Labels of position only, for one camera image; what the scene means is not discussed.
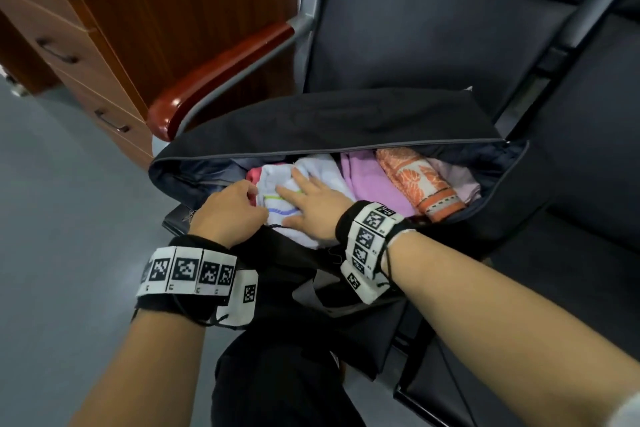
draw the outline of floor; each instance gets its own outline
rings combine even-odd
[[[0,425],[64,426],[131,317],[141,265],[175,202],[94,127],[63,88],[16,98],[0,83]],[[236,336],[207,334],[193,426],[208,426],[212,372]],[[425,426],[393,400],[404,359],[345,388],[370,427]]]

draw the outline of lavender fabric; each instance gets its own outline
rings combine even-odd
[[[415,214],[411,203],[378,164],[374,151],[343,152],[340,154],[340,164],[342,176],[357,200],[382,203],[405,218]]]

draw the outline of orange patterned cloth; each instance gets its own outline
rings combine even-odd
[[[376,158],[396,188],[434,223],[467,207],[449,183],[416,151],[406,147],[378,149]]]

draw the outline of drawer handle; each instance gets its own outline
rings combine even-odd
[[[60,59],[60,61],[65,62],[67,64],[75,64],[78,61],[80,61],[80,59],[78,59],[77,56],[69,56],[67,54],[60,54],[59,52],[54,51],[49,47],[51,43],[52,41],[47,39],[46,37],[39,37],[36,39],[36,44],[39,45],[39,47],[41,47],[44,51],[48,52],[49,54]]]
[[[95,116],[98,117],[98,120],[102,120],[105,124],[107,124],[108,126],[110,126],[113,130],[115,131],[119,131],[120,133],[127,133],[128,131],[130,131],[131,129],[129,128],[129,125],[123,125],[121,127],[112,124],[110,121],[108,121],[104,115],[106,114],[106,112],[104,112],[103,110],[96,110],[95,112]]]

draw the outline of white sleeve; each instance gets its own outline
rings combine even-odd
[[[640,426],[640,393],[631,397],[607,423],[607,427],[638,426]]]

